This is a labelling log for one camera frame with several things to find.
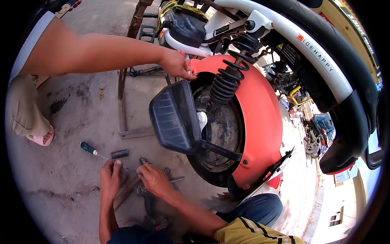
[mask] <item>white sleeve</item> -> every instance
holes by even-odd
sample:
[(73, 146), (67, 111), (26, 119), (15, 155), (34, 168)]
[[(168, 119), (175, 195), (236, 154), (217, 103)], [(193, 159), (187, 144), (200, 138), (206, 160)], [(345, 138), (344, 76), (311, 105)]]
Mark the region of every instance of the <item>white sleeve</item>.
[(47, 11), (38, 20), (37, 24), (34, 26), (32, 31), (28, 35), (26, 41), (23, 43), (23, 46), (20, 49), (18, 56), (16, 57), (15, 63), (11, 69), (11, 75), (9, 77), (8, 85), (12, 81), (12, 79), (19, 74), (28, 57), (30, 56), (32, 49), (35, 47), (35, 44), (37, 44), (37, 41), (41, 37), (43, 31), (46, 29), (46, 27), (49, 25), (49, 23), (54, 17), (54, 13)]

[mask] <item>warning label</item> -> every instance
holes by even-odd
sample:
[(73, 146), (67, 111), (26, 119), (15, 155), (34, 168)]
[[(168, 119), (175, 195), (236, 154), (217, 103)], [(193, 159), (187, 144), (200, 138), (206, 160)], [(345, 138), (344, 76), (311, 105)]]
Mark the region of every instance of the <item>warning label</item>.
[(296, 52), (295, 49), (290, 44), (282, 42), (277, 47), (293, 66), (295, 65), (296, 60), (301, 59), (298, 52)]

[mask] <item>concrete floor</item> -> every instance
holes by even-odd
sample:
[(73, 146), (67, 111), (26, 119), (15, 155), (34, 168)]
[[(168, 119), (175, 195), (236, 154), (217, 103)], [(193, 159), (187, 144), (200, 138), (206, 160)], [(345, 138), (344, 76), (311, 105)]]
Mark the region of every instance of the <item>concrete floor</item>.
[[(62, 20), (81, 34), (97, 32), (125, 36), (136, 3), (137, 0), (84, 0)], [(158, 4), (159, 1), (155, 0), (146, 12), (157, 12)], [(144, 20), (144, 24), (154, 22), (155, 19)], [(163, 149), (154, 136), (120, 139), (117, 134), (116, 80), (117, 71), (109, 71), (68, 74), (44, 82), (38, 88), (39, 106), (55, 129), (49, 147), (17, 136), (10, 125), (6, 125), (9, 157), (20, 193), (51, 243), (99, 243), (100, 195), (99, 191), (92, 189), (99, 186), (99, 169), (105, 161), (83, 151), (80, 141), (88, 142), (107, 157), (112, 151), (128, 149), (129, 157), (122, 162), (132, 169), (139, 165), (138, 156), (146, 157), (162, 169), (170, 167), (174, 177), (186, 177), (177, 184), (181, 192), (194, 202), (227, 191), (202, 180), (185, 155)], [(106, 85), (102, 100), (99, 98), (100, 84)], [(127, 79), (126, 119), (129, 128), (150, 126), (148, 104), (165, 84), (164, 77)], [(293, 131), (284, 133), (285, 145), (292, 147), (288, 141), (293, 140), (298, 141), (295, 143), (297, 148), (302, 148), (299, 144), (302, 135), (298, 137), (298, 130), (289, 125), (289, 119), (285, 118), (284, 130)], [(299, 149), (295, 154), (298, 156), (294, 156), (296, 159), (284, 171), (285, 181), (281, 187), (284, 212), (274, 228), (285, 234), (301, 236), (314, 203), (312, 193), (316, 181), (313, 172), (316, 170), (310, 160), (307, 163), (304, 151)], [(126, 226), (132, 220), (142, 221), (144, 215), (144, 200), (135, 192), (116, 211), (119, 226)], [(179, 217), (177, 220), (174, 229), (184, 231), (186, 225)]]

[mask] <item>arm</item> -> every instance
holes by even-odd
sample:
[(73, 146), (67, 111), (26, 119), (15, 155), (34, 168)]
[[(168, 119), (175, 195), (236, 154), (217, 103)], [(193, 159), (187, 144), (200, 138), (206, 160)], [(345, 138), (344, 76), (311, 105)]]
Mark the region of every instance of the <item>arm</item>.
[(227, 226), (226, 221), (188, 201), (175, 191), (161, 170), (145, 163), (137, 172), (140, 173), (139, 177), (146, 189), (176, 208), (199, 234), (214, 238), (214, 233), (218, 229)]
[(101, 244), (110, 240), (112, 233), (118, 229), (118, 223), (114, 213), (114, 198), (119, 191), (119, 173), (122, 163), (115, 163), (109, 159), (100, 169), (100, 216), (99, 216), (99, 239)]
[(19, 75), (94, 73), (140, 64), (159, 64), (172, 76), (196, 78), (186, 72), (180, 51), (123, 36), (78, 35), (58, 18), (42, 33)]

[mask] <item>yellow rope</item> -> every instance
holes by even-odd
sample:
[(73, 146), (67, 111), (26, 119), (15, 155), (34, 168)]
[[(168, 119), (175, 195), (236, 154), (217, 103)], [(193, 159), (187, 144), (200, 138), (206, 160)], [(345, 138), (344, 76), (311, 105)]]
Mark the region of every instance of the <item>yellow rope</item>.
[(177, 4), (177, 1), (169, 1), (167, 4), (165, 4), (164, 7), (161, 8), (160, 12), (158, 12), (158, 19), (157, 19), (157, 30), (160, 29), (161, 24), (161, 17), (163, 17), (168, 11), (173, 9), (174, 7), (179, 7), (181, 9), (187, 9), (189, 11), (192, 11), (194, 13), (202, 15), (205, 19), (207, 19), (206, 15), (200, 11), (200, 9), (195, 8), (188, 4), (179, 5)]

